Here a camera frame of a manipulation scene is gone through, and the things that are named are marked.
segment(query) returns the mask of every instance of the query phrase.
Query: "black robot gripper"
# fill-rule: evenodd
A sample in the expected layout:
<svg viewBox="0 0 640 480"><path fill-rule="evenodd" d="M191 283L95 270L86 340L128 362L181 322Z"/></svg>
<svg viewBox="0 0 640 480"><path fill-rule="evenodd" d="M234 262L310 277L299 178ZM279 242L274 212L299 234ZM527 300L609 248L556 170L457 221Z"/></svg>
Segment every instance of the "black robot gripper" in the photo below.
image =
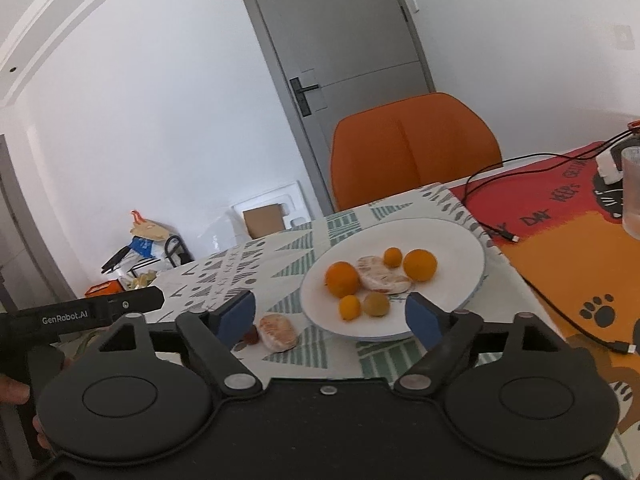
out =
<svg viewBox="0 0 640 480"><path fill-rule="evenodd" d="M406 318L428 352L392 387L263 388L229 350L254 313L245 292L174 323L120 318L41 394L56 456L34 478L622 480L600 459L615 395L586 350L533 314L488 323L413 293ZM185 366L155 351L178 352ZM503 354L476 367L484 352Z"/></svg>

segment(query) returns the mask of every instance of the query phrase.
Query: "black door handle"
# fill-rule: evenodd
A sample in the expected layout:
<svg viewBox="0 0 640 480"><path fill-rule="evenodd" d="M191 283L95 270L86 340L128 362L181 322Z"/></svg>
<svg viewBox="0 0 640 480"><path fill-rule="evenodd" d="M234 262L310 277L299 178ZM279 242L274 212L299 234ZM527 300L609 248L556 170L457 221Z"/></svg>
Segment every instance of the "black door handle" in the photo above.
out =
<svg viewBox="0 0 640 480"><path fill-rule="evenodd" d="M302 113L303 117L308 117L311 115L311 108L309 108L309 103L306 100L305 93L311 92L312 90L318 90L320 85L302 86L299 77L290 79L289 83L291 84L291 89L293 90L293 95L298 102L298 106L300 107L300 113Z"/></svg>

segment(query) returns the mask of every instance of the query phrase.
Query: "yellow fruit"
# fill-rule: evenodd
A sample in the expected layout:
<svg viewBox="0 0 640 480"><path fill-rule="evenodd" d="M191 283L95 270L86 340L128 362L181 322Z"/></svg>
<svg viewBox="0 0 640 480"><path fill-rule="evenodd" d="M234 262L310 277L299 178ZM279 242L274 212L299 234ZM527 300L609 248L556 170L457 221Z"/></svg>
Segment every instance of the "yellow fruit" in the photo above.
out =
<svg viewBox="0 0 640 480"><path fill-rule="evenodd" d="M370 292L362 303L362 309L371 317L386 316L390 308L389 298L381 292Z"/></svg>
<svg viewBox="0 0 640 480"><path fill-rule="evenodd" d="M345 296L338 304L338 310L342 319L351 321L360 316L360 300L355 296Z"/></svg>
<svg viewBox="0 0 640 480"><path fill-rule="evenodd" d="M383 260L385 261L385 265L391 269L400 267L400 264L402 263L402 251L397 247L389 247L385 251Z"/></svg>
<svg viewBox="0 0 640 480"><path fill-rule="evenodd" d="M358 291L360 277L351 264L335 262L326 270L324 284L336 298L344 298Z"/></svg>
<svg viewBox="0 0 640 480"><path fill-rule="evenodd" d="M416 249L404 257L402 268L414 282L428 282L436 273L438 261L429 251Z"/></svg>

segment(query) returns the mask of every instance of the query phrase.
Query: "bolt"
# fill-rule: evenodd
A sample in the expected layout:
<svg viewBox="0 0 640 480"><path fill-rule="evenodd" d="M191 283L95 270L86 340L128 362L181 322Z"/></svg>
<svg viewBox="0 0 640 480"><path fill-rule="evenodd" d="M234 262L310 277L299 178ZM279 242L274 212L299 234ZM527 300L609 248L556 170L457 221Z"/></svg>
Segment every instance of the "bolt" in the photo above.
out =
<svg viewBox="0 0 640 480"><path fill-rule="evenodd" d="M426 390L431 386L431 379L420 374L405 375L400 378L400 385L407 390Z"/></svg>
<svg viewBox="0 0 640 480"><path fill-rule="evenodd" d="M231 374L225 378L227 388L248 390L255 384L255 377L249 374Z"/></svg>
<svg viewBox="0 0 640 480"><path fill-rule="evenodd" d="M335 395L336 393L338 393L338 388L336 388L335 386L325 385L320 388L320 393L323 395Z"/></svg>

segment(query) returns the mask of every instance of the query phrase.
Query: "glass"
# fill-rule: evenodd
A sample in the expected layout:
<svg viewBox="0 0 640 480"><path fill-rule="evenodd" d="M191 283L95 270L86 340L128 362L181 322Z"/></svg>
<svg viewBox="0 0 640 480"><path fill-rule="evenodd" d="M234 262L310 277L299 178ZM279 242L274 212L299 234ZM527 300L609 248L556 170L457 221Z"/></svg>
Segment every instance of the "glass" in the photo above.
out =
<svg viewBox="0 0 640 480"><path fill-rule="evenodd" d="M640 240L640 148L622 150L624 206L622 225L633 238Z"/></svg>

